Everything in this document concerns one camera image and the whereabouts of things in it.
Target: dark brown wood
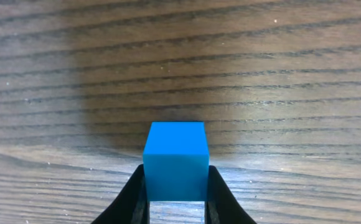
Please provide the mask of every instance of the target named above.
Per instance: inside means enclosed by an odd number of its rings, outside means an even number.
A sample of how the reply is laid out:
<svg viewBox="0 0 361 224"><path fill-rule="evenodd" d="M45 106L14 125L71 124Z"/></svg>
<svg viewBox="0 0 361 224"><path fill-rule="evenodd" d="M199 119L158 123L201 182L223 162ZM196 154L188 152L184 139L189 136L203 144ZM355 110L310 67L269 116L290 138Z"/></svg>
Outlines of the dark brown wood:
<svg viewBox="0 0 361 224"><path fill-rule="evenodd" d="M361 1L0 0L0 223L90 223L172 120L258 223L361 223Z"/></svg>

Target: cube top face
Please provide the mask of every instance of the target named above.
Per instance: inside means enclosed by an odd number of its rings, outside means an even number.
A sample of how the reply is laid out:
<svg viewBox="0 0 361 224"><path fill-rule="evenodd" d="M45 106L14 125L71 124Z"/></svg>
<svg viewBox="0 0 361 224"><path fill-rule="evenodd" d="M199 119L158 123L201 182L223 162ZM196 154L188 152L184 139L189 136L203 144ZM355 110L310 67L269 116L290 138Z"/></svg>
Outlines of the cube top face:
<svg viewBox="0 0 361 224"><path fill-rule="evenodd" d="M153 122L143 154L209 154L203 122Z"/></svg>
<svg viewBox="0 0 361 224"><path fill-rule="evenodd" d="M149 201L205 201L209 150L203 122L154 122L143 152Z"/></svg>

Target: blue block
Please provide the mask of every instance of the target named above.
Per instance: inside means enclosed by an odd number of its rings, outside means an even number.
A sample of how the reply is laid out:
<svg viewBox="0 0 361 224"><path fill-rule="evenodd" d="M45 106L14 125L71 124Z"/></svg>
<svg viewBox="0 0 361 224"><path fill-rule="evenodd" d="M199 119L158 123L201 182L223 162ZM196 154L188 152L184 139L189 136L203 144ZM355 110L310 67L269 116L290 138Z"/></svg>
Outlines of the blue block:
<svg viewBox="0 0 361 224"><path fill-rule="evenodd" d="M205 201L209 150L203 122L153 122L143 152L149 201Z"/></svg>

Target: blue cube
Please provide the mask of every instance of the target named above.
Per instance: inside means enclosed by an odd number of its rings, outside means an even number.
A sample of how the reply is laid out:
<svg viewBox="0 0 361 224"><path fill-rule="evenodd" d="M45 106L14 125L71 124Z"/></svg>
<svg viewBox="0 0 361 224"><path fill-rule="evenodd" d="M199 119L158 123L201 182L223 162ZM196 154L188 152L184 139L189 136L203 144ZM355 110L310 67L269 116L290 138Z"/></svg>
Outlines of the blue cube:
<svg viewBox="0 0 361 224"><path fill-rule="evenodd" d="M149 201L205 201L209 150L203 122L153 122L143 152Z"/></svg>

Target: wood grain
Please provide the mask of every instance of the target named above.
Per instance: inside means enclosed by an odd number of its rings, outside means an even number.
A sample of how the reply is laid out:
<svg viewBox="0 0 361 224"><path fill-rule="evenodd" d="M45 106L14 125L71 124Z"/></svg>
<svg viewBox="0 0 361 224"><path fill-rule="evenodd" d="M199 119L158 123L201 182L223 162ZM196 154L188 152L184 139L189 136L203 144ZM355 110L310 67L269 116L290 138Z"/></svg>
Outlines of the wood grain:
<svg viewBox="0 0 361 224"><path fill-rule="evenodd" d="M0 223L90 223L173 120L258 223L361 223L361 1L0 0Z"/></svg>

